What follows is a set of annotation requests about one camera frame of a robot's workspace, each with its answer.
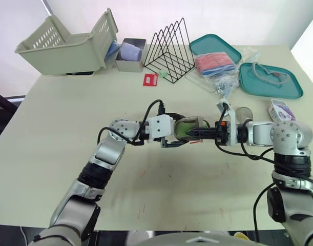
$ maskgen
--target small box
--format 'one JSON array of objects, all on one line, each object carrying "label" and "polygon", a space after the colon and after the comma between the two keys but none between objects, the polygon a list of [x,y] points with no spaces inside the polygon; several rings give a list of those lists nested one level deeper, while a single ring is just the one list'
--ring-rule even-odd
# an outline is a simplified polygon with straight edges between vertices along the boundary
[{"label": "small box", "polygon": [[285,120],[295,120],[295,116],[293,112],[289,109],[287,104],[282,100],[271,99],[268,112],[274,122],[281,122]]},{"label": "small box", "polygon": [[144,68],[144,62],[146,59],[146,39],[140,38],[125,38],[123,42],[128,44],[132,44],[141,49],[141,58],[140,61],[129,61],[129,60],[122,60],[120,56],[120,51],[118,52],[115,63],[117,69],[123,72],[137,72],[141,73]]}]

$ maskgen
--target gray cable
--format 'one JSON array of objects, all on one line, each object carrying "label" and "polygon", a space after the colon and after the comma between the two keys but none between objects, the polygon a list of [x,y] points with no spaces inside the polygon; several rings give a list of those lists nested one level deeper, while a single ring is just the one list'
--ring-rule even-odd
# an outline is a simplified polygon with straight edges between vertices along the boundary
[{"label": "gray cable", "polygon": [[[262,69],[266,72],[266,74],[274,74],[274,73],[277,73],[279,76],[280,76],[280,75],[285,76],[286,79],[283,80],[283,81],[280,81],[280,82],[274,82],[274,81],[272,81],[272,80],[263,78],[263,77],[261,77],[261,76],[257,73],[257,71],[256,71],[256,69],[255,69],[255,65],[258,65],[260,68],[262,68]],[[277,72],[277,71],[269,71],[269,70],[267,70],[264,66],[262,66],[262,65],[259,64],[259,63],[257,63],[256,61],[252,63],[252,69],[253,69],[253,72],[254,72],[254,75],[256,76],[256,78],[258,78],[258,79],[260,79],[260,80],[262,80],[262,81],[265,81],[265,82],[267,82],[267,83],[269,83],[269,84],[273,84],[273,85],[282,85],[282,84],[284,84],[284,83],[287,83],[287,82],[288,82],[288,79],[289,79],[289,74],[287,74],[287,73],[281,73],[281,72]]]},{"label": "gray cable", "polygon": [[23,239],[24,239],[24,242],[25,242],[25,246],[28,246],[27,236],[25,235],[25,233],[24,233],[24,231],[23,231],[23,228],[22,228],[22,227],[19,227],[19,229],[20,229],[21,232],[22,232]]}]

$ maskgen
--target black wire file rack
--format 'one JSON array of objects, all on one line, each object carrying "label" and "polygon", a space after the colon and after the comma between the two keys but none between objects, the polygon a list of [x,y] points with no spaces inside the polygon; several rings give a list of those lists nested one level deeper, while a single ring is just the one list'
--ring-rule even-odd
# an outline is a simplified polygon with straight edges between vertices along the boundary
[{"label": "black wire file rack", "polygon": [[195,66],[189,44],[186,23],[182,18],[154,33],[144,66],[155,73],[166,70],[165,79],[174,84]]}]

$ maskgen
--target plastic basket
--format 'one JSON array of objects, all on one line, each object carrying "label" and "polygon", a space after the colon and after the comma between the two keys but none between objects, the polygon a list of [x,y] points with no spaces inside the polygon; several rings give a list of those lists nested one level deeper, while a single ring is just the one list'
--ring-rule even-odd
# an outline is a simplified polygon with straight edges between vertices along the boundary
[{"label": "plastic basket", "polygon": [[106,67],[104,58],[117,32],[111,9],[107,9],[90,33],[71,34],[51,15],[15,52],[41,74],[97,71]]}]

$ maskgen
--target plastic bag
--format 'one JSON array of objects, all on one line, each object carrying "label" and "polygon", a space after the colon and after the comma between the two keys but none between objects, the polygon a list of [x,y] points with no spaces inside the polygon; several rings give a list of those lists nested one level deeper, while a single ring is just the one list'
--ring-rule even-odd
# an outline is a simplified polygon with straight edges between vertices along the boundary
[{"label": "plastic bag", "polygon": [[215,93],[220,94],[225,98],[228,98],[233,89],[239,86],[239,67],[243,63],[255,62],[260,54],[258,50],[250,47],[238,48],[237,50],[241,53],[242,58],[237,64],[235,70],[206,78],[209,85],[213,87]]},{"label": "plastic bag", "polygon": [[195,58],[197,70],[202,76],[226,74],[236,69],[236,64],[225,52],[199,55]]}]

